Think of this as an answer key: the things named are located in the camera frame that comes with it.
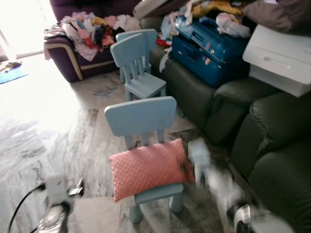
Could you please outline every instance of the blue mat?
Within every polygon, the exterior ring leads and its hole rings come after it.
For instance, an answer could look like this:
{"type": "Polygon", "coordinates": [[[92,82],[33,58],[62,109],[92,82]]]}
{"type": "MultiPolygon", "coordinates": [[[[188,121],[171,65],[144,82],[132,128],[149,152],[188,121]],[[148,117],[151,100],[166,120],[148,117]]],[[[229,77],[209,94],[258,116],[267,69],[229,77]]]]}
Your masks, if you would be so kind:
{"type": "Polygon", "coordinates": [[[0,84],[7,83],[9,81],[21,78],[28,75],[28,72],[25,70],[23,64],[18,67],[11,69],[7,73],[0,74],[0,84]]]}

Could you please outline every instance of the purple sofa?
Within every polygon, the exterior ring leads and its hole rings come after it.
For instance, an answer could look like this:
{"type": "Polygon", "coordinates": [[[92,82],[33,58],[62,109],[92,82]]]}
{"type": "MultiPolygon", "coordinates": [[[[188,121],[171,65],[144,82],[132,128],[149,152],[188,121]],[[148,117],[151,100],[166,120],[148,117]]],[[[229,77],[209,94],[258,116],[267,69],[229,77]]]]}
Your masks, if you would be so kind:
{"type": "MultiPolygon", "coordinates": [[[[96,16],[133,15],[133,8],[139,0],[50,0],[58,21],[72,12],[93,12],[96,16]]],[[[50,38],[45,42],[51,58],[69,83],[87,77],[116,70],[109,49],[98,52],[93,61],[84,59],[73,50],[73,43],[66,37],[50,38]]]]}

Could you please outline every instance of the blue suitcase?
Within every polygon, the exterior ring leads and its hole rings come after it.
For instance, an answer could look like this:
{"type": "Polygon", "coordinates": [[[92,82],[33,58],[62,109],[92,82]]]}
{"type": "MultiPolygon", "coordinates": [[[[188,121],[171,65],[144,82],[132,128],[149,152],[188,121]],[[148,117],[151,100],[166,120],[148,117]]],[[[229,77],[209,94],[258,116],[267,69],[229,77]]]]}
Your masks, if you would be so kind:
{"type": "Polygon", "coordinates": [[[249,64],[242,59],[248,39],[221,35],[195,21],[186,25],[184,17],[177,19],[176,29],[179,35],[173,37],[172,57],[207,85],[217,88],[248,76],[249,64]]]}

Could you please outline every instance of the white plastic drawer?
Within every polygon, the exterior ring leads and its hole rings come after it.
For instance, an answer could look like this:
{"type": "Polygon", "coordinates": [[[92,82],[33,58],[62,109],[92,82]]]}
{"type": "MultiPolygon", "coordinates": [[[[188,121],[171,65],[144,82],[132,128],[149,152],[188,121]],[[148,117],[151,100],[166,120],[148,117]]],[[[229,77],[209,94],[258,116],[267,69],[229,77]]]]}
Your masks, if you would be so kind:
{"type": "Polygon", "coordinates": [[[311,65],[248,45],[243,60],[304,85],[311,84],[311,65]]]}

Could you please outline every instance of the dark green sofa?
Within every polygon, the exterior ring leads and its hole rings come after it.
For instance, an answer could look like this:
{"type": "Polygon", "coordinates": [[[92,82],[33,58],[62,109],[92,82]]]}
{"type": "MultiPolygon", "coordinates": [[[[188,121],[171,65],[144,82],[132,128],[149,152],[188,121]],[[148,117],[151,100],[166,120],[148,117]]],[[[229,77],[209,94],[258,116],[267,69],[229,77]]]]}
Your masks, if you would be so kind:
{"type": "MultiPolygon", "coordinates": [[[[141,26],[159,31],[161,22],[146,18],[141,26]]],[[[251,77],[214,89],[174,59],[160,73],[163,49],[156,47],[150,63],[168,95],[214,144],[232,148],[232,163],[272,212],[309,233],[310,93],[296,98],[251,77]]]]}

